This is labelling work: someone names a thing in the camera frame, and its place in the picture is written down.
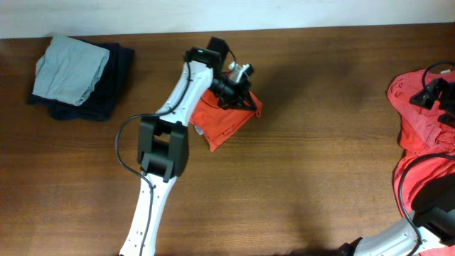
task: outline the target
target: black motor joint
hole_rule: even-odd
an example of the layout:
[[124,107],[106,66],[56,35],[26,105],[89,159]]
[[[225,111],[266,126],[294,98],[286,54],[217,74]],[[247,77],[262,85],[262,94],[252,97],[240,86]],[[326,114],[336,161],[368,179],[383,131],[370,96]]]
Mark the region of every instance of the black motor joint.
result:
[[439,109],[445,113],[439,116],[438,121],[455,128],[455,82],[447,82],[444,78],[437,78],[426,84],[427,73],[439,65],[452,65],[451,61],[442,61],[429,66],[422,76],[423,90],[412,96],[409,103],[431,110],[436,101],[440,102]]
[[249,76],[254,72],[250,66],[239,82],[229,79],[223,72],[226,56],[230,52],[229,46],[223,39],[211,38],[206,49],[193,47],[186,52],[187,61],[198,61],[213,69],[213,82],[209,90],[218,98],[218,106],[224,110],[255,111],[257,106],[250,95],[251,83]]

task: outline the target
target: black bracket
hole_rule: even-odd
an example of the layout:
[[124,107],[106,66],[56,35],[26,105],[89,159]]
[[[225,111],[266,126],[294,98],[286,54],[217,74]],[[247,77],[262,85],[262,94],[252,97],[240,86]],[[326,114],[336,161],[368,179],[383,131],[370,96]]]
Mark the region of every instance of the black bracket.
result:
[[425,227],[447,246],[455,245],[455,174],[430,181],[412,201],[414,224]]
[[218,106],[224,110],[255,111],[257,106],[250,94],[251,83],[247,78],[239,82],[214,80],[209,90],[219,98]]
[[187,61],[194,60],[206,64],[208,68],[212,68],[215,79],[227,79],[226,75],[223,74],[223,65],[228,52],[229,46],[223,39],[212,37],[206,49],[192,47],[186,51],[185,56]]
[[443,61],[428,67],[422,76],[423,90],[412,96],[409,103],[430,110],[433,108],[434,103],[439,101],[439,109],[444,110],[446,113],[441,115],[438,121],[455,128],[455,82],[447,82],[443,78],[438,78],[431,81],[428,85],[425,84],[427,73],[432,68],[443,64],[454,65],[455,63]]
[[[168,142],[159,139],[160,136],[168,136]],[[137,162],[142,171],[161,176],[168,182],[183,173],[188,155],[187,127],[158,117],[142,117],[137,149]]]
[[357,248],[358,243],[362,240],[363,238],[357,238],[354,240],[354,242],[348,244],[344,243],[339,247],[338,250],[336,250],[335,253],[333,253],[333,256],[354,256],[355,249]]

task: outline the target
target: orange cloth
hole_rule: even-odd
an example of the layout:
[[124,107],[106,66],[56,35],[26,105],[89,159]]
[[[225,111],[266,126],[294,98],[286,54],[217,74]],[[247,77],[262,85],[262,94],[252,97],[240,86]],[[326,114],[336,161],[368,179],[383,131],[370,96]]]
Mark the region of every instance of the orange cloth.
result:
[[256,112],[223,110],[218,107],[218,98],[209,90],[201,97],[190,118],[190,123],[204,131],[211,151],[231,137],[249,118],[254,115],[261,117],[262,103],[251,92],[250,94],[256,103]]
[[[418,156],[432,153],[455,155],[455,129],[438,122],[444,114],[435,102],[431,110],[410,104],[410,98],[422,90],[423,70],[401,75],[395,78],[387,91],[390,103],[401,115],[400,146],[405,150],[393,174],[393,188],[398,202],[398,184],[407,165]],[[444,78],[455,81],[455,72],[444,75],[429,73],[426,82]],[[448,159],[435,158],[423,161],[413,167],[403,183],[403,202],[406,210],[411,211],[411,202],[417,193],[434,178],[455,173],[455,163]],[[455,255],[455,246],[421,252],[421,256]]]

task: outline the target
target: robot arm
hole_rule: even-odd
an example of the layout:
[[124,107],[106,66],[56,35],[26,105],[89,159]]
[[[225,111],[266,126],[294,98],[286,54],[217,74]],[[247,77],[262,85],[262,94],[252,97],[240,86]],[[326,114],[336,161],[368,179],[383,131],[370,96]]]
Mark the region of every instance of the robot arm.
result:
[[[141,118],[137,161],[153,189],[141,180],[132,226],[119,255],[155,254],[156,234],[166,199],[188,160],[188,121],[204,92],[211,90],[223,109],[256,110],[248,80],[252,66],[231,64],[229,78],[222,71],[229,51],[218,38],[210,40],[208,49],[195,47],[187,51],[186,64],[171,96],[155,115]],[[163,135],[169,136],[168,142],[158,138]]]
[[[419,252],[455,245],[455,174],[426,184],[412,202],[412,222],[419,229]],[[418,243],[417,234],[403,218],[378,235],[344,244],[335,256],[407,256]]]

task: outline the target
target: wooden table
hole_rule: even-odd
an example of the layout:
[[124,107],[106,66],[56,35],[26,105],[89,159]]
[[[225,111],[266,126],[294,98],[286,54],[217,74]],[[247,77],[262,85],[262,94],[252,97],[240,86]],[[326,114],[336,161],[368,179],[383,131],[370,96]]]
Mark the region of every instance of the wooden table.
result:
[[[26,104],[49,38],[0,41],[0,255],[118,253],[139,179],[114,155],[128,116],[157,110],[181,53],[225,38],[251,63],[264,103],[215,152],[189,127],[190,159],[168,198],[159,255],[271,255],[337,248],[400,219],[391,179],[402,149],[385,91],[394,76],[455,57],[453,24],[83,37],[136,50],[108,122],[51,119]],[[138,123],[122,154],[137,166]]]

